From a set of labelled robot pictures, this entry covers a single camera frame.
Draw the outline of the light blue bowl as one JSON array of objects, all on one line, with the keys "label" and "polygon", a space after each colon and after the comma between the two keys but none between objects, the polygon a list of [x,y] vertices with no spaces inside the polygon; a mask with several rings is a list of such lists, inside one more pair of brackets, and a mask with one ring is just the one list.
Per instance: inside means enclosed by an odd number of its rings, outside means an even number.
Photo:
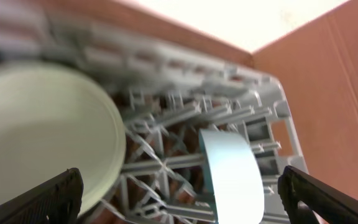
[{"label": "light blue bowl", "polygon": [[264,188],[248,142],[237,133],[204,129],[199,143],[208,162],[205,184],[213,191],[218,223],[260,223]]}]

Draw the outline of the mint green bowl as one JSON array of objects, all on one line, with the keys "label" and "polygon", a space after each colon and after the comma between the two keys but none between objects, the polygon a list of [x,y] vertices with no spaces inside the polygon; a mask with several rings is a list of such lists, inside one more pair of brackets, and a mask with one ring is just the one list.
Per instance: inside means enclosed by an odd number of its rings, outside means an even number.
[{"label": "mint green bowl", "polygon": [[85,74],[52,63],[0,65],[0,205],[77,168],[84,214],[113,186],[125,153],[117,106]]}]

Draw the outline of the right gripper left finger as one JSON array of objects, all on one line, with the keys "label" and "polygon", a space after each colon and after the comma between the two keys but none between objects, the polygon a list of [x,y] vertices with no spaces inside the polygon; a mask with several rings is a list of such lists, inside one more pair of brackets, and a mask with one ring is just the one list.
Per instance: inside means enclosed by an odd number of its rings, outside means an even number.
[{"label": "right gripper left finger", "polygon": [[83,190],[79,169],[68,169],[0,205],[0,224],[75,223]]}]

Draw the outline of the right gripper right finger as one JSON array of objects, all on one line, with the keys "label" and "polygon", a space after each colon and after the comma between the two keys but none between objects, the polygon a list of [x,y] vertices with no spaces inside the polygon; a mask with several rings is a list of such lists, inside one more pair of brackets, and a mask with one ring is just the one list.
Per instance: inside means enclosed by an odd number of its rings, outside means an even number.
[{"label": "right gripper right finger", "polygon": [[290,223],[358,224],[358,200],[293,166],[278,178],[278,194]]}]

